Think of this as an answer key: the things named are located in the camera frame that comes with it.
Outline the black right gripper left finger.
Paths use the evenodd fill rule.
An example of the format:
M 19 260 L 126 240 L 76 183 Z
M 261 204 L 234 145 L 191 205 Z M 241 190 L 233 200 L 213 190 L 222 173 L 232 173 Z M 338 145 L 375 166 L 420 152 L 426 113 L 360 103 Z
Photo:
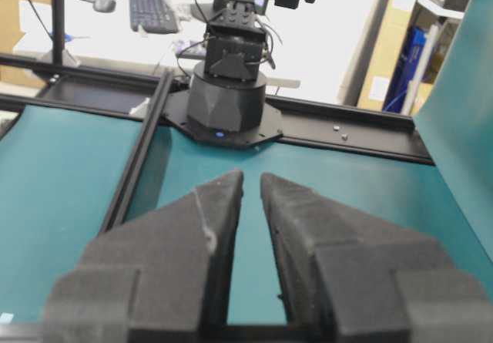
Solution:
M 90 241 L 55 283 L 44 342 L 198 342 L 226 323 L 243 173 Z

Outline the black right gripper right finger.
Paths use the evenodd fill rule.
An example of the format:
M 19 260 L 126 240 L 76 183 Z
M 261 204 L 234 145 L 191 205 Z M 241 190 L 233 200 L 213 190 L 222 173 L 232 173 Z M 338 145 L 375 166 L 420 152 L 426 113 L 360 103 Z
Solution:
M 264 173 L 287 318 L 335 342 L 490 342 L 492 304 L 442 243 Z

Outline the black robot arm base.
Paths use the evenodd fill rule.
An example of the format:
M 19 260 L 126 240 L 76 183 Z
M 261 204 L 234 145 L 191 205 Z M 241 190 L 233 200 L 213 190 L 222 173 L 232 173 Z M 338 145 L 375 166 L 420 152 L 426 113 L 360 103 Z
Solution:
M 166 120 L 197 142 L 245 149 L 283 136 L 282 113 L 267 104 L 260 71 L 261 64 L 274 64 L 273 38 L 254 2 L 226 0 L 205 20 L 205 59 L 195 65 L 189 88 L 166 99 Z M 290 9 L 299 2 L 274 0 Z

